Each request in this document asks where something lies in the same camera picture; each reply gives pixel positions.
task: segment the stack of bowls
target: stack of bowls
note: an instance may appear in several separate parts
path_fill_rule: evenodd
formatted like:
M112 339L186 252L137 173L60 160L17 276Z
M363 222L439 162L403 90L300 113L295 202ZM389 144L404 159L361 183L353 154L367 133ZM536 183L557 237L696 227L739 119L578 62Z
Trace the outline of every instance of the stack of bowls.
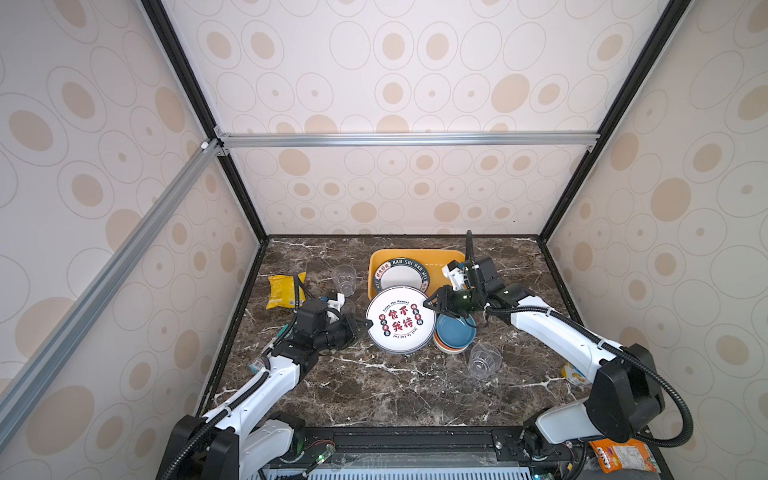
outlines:
M437 319L432 341L437 348L449 355L458 355L467 349L475 339L477 330L470 325L475 325L472 316L455 319L447 315L440 315Z

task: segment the glass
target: glass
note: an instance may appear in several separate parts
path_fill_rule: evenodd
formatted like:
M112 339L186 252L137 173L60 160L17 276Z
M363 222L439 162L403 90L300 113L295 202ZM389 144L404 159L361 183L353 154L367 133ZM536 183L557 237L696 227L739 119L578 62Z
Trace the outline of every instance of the glass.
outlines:
M478 343L469 353L469 375L478 380L487 379L502 367L502 355L493 345Z
M350 296L355 293L355 284L357 281L357 270L352 265L339 265L334 267L331 272L333 284L336 285L336 291L344 296Z

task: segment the yellow package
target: yellow package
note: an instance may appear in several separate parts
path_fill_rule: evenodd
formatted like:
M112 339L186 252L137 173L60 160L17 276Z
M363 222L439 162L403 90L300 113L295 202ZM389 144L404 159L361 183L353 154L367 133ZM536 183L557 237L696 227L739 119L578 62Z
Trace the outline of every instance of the yellow package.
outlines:
M618 443L602 439L589 443L598 454L598 463L605 473L616 470L643 470L656 473L660 471L648 445L639 440L630 439L627 443Z
M299 273L302 282L306 281L306 272ZM295 293L293 291L293 275L271 275L270 276L270 301L266 304L266 309L272 309L276 306L293 308ZM299 301L304 303L304 292L299 288Z

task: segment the blue bowl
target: blue bowl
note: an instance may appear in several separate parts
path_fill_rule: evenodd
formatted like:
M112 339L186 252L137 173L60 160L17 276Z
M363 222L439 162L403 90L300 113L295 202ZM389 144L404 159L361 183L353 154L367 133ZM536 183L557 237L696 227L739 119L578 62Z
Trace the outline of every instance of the blue bowl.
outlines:
M447 346L454 349L463 349L475 339L477 329L468 326L475 325L472 316L466 319L455 319L447 315L441 315L437 319L437 335Z

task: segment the wall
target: wall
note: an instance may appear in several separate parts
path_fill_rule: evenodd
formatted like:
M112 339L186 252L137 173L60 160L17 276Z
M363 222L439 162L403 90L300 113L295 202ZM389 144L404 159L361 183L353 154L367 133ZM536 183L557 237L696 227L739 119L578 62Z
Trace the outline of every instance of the wall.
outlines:
M224 131L587 130L664 0L166 1Z
M0 4L0 390L200 145L126 0Z
M155 477L256 255L236 205L214 159L0 456L1 480Z
M765 0L698 5L549 244L587 325L648 347L691 407L676 478L768 468L766 41Z
M233 149L268 233L535 234L584 145Z

